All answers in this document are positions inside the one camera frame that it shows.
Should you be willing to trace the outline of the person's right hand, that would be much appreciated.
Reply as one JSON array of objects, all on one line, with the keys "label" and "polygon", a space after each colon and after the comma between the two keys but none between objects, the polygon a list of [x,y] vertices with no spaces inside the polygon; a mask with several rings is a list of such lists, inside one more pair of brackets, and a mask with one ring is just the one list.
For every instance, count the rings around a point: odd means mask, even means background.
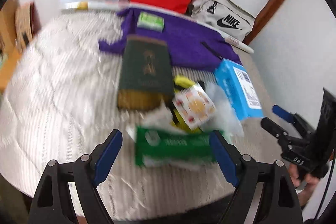
[{"label": "person's right hand", "polygon": [[[297,166],[290,163],[289,167],[288,167],[288,172],[290,175],[290,178],[292,180],[293,185],[297,188],[301,185],[302,181],[298,179],[298,169]],[[312,196],[315,188],[317,187],[318,183],[319,183],[320,179],[317,177],[312,176],[311,174],[306,174],[305,178],[304,178],[304,182],[306,182],[306,185],[304,187],[304,189],[299,192],[298,196],[298,200],[299,200],[299,204],[300,206],[305,206],[307,204],[307,202],[309,201],[310,197]]]}]

